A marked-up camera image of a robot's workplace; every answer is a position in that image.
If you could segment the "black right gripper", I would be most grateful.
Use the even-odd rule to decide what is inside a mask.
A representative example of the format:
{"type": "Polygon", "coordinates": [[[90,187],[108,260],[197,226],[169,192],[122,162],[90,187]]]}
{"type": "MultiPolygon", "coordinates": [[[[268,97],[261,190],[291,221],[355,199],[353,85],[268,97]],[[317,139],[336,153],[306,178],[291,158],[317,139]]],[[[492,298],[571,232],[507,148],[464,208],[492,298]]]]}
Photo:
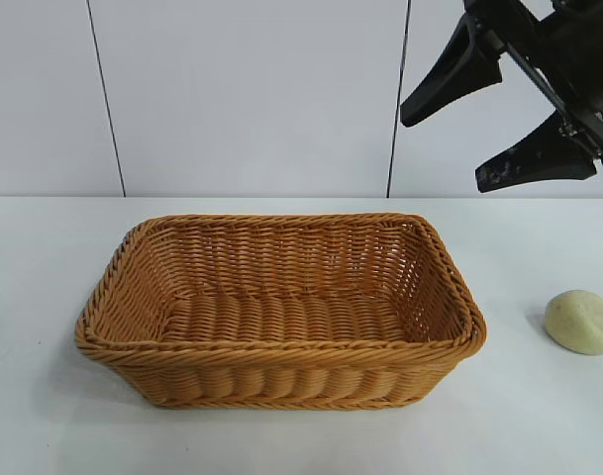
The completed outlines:
{"type": "Polygon", "coordinates": [[[597,173],[596,161],[603,165],[603,1],[554,1],[552,7],[539,20],[520,1],[465,2],[466,14],[440,57],[400,105],[401,124],[413,127],[500,83],[500,51],[513,59],[554,112],[475,169],[481,193],[585,180],[597,173]]]}

